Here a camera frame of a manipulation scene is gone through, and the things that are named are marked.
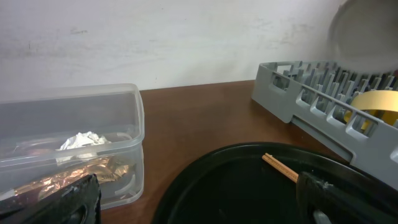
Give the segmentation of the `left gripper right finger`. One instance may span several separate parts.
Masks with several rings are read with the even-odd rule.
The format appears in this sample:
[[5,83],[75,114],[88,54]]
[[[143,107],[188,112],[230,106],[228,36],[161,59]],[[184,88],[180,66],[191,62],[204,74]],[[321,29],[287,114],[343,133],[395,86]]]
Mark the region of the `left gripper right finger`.
[[390,197],[345,190],[308,172],[298,175],[296,201],[304,223],[397,223]]

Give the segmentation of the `white tissue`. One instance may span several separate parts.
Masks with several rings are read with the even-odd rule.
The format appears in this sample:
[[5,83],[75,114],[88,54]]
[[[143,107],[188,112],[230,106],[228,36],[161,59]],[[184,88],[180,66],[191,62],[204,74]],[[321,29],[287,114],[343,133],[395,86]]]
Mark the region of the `white tissue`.
[[[96,133],[88,131],[87,133],[78,133],[73,137],[68,138],[58,149],[58,151],[64,151],[69,149],[77,149],[80,147],[96,146],[102,144],[109,144],[111,141],[107,140],[104,136],[98,136]],[[97,153],[86,153],[75,156],[67,156],[56,158],[58,164],[71,160],[73,157],[79,159],[89,159],[97,156]]]

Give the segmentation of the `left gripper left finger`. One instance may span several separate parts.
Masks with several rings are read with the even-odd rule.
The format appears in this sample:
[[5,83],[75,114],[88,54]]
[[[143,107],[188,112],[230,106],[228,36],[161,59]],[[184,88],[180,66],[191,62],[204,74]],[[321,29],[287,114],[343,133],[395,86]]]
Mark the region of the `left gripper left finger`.
[[1,223],[101,223],[101,190],[88,174],[55,190],[48,185],[1,194]]

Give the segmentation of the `brown gold snack wrapper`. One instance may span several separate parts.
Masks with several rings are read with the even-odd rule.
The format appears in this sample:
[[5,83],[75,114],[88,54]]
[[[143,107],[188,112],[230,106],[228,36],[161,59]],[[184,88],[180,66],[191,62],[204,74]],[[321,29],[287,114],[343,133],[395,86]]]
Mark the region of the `brown gold snack wrapper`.
[[28,184],[1,192],[1,201],[33,192],[34,200],[42,200],[58,190],[76,182],[86,175],[95,174],[99,184],[115,182],[132,171],[134,165],[127,164],[114,156],[97,157],[82,165],[73,165],[56,174],[33,180]]

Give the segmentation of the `grey round plate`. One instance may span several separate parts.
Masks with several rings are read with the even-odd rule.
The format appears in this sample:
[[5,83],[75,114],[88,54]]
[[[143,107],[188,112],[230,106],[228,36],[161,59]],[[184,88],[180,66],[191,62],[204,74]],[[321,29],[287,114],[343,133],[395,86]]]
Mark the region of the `grey round plate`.
[[328,30],[328,51],[355,72],[397,70],[397,0],[349,0]]

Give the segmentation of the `yellow bowl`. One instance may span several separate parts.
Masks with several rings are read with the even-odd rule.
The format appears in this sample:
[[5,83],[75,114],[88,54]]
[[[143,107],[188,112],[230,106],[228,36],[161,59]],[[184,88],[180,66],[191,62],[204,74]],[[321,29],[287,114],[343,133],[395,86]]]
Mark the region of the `yellow bowl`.
[[355,96],[350,105],[361,111],[369,111],[372,116],[383,112],[381,119],[391,126],[397,121],[397,91],[367,91]]

